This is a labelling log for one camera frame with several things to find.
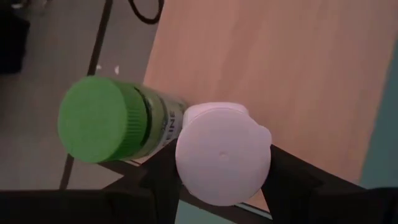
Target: bottle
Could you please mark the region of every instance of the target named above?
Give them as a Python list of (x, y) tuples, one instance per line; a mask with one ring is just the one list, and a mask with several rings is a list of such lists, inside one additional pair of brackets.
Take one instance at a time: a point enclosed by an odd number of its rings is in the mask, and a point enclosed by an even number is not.
[(84, 162), (138, 159), (178, 137), (185, 109), (138, 84), (86, 77), (62, 101), (58, 135), (67, 152)]

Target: green bottle cap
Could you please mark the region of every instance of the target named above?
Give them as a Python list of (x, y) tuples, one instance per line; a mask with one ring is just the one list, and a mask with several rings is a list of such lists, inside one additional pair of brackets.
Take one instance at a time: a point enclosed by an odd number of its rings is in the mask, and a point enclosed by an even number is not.
[(147, 113), (140, 93), (130, 84), (87, 77), (64, 97), (58, 134), (69, 154), (85, 162), (133, 156), (142, 147)]

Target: wooden surface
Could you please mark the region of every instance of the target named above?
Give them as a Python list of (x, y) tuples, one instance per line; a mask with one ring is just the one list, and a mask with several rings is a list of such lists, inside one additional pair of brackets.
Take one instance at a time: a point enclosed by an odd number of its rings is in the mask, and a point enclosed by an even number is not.
[(144, 84), (242, 103), (283, 150), (357, 183), (397, 34), (396, 0), (166, 2)]

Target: white plastic container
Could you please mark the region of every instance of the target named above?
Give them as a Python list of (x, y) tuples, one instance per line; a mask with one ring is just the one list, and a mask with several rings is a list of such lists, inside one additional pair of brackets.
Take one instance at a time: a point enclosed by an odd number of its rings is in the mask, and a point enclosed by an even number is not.
[(271, 164), (271, 134), (236, 103), (204, 103), (186, 110), (177, 141), (177, 170), (200, 200), (219, 206), (252, 197)]

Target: floor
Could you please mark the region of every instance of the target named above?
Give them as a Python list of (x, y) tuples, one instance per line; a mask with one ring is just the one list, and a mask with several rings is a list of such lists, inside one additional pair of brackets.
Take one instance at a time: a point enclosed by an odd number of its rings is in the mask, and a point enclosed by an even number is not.
[[(45, 9), (33, 5), (23, 71), (0, 77), (0, 189), (58, 189), (66, 152), (57, 135), (58, 107), (72, 83), (87, 74), (104, 1), (57, 0)], [(157, 1), (135, 1), (145, 15)], [(97, 75), (114, 69), (142, 82), (157, 26), (132, 13), (127, 1), (114, 1)], [(120, 175), (75, 161), (69, 189), (101, 189)], [(230, 223), (181, 202), (176, 223)]]

